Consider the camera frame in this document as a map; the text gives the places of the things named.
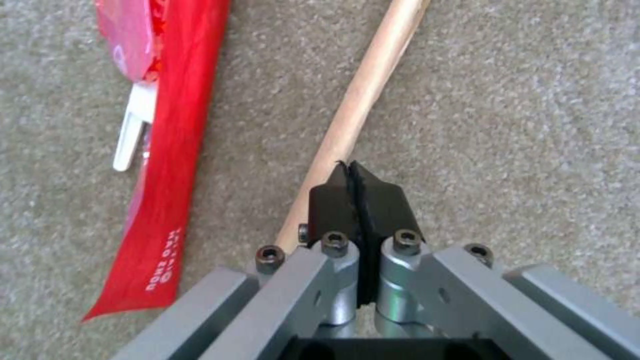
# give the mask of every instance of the screw hole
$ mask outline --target screw hole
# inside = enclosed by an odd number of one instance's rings
[[[471,252],[473,252],[474,254],[478,254],[480,256],[487,256],[487,251],[483,247],[474,246],[471,248]]]
[[[331,234],[331,235],[329,235],[329,240],[331,240],[331,241],[341,241],[342,240],[342,235],[340,235],[340,234]]]
[[[451,301],[449,293],[447,293],[447,290],[443,288],[438,289],[438,295],[440,296],[440,301],[442,301],[443,304],[448,304]]]
[[[264,249],[262,251],[262,257],[265,259],[275,259],[278,256],[278,252],[275,249]]]
[[[316,293],[316,297],[314,299],[314,306],[318,307],[320,305],[320,299],[322,298],[322,293],[320,291],[318,291]]]
[[[409,232],[400,234],[400,237],[407,240],[415,240],[415,235]]]

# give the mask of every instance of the silver metal cylinder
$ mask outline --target silver metal cylinder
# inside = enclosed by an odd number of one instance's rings
[[[417,271],[420,256],[398,251],[396,243],[395,238],[388,238],[380,248],[380,285],[376,310],[396,323],[425,323],[425,313],[410,291],[410,274]],[[420,241],[419,249],[412,252],[427,254],[429,248]]]
[[[323,252],[321,241],[314,244],[313,251]],[[333,269],[338,284],[338,294],[333,301],[331,310],[324,324],[342,325],[352,320],[356,315],[358,305],[358,260],[360,251],[358,247],[349,241],[345,254],[342,257],[333,258]]]

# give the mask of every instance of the black plastic part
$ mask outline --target black plastic part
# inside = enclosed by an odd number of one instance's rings
[[[407,229],[424,237],[415,220],[404,191],[370,173],[357,161],[349,166],[353,181],[353,202],[360,219],[360,230],[366,246],[360,247],[358,306],[375,302],[380,272],[380,247],[397,230]]]
[[[309,191],[308,248],[329,231],[340,231],[358,248],[362,246],[358,213],[349,192],[350,182],[349,169],[340,162],[325,184]]]
[[[402,188],[357,161],[338,163],[325,184],[309,191],[307,224],[309,248],[328,231],[344,233],[358,247],[358,307],[376,300],[382,242],[400,229],[423,237]]]
[[[294,339],[281,360],[509,359],[491,340],[457,339]]]

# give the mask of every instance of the gray metal bar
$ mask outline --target gray metal bar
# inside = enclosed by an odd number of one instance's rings
[[[112,360],[197,359],[257,291],[257,280],[216,268]]]
[[[296,249],[201,359],[276,359],[293,336],[313,335],[337,290],[331,260]]]
[[[549,265],[514,270],[504,278],[557,319],[615,359],[640,359],[640,320]]]
[[[402,256],[382,246],[381,276],[414,291],[432,325],[450,337],[490,338],[516,359],[607,359],[462,248],[425,254],[403,274]]]

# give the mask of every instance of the pink plastic wrapper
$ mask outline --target pink plastic wrapper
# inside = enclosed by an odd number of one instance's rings
[[[96,0],[98,27],[131,81],[155,81],[168,0]]]

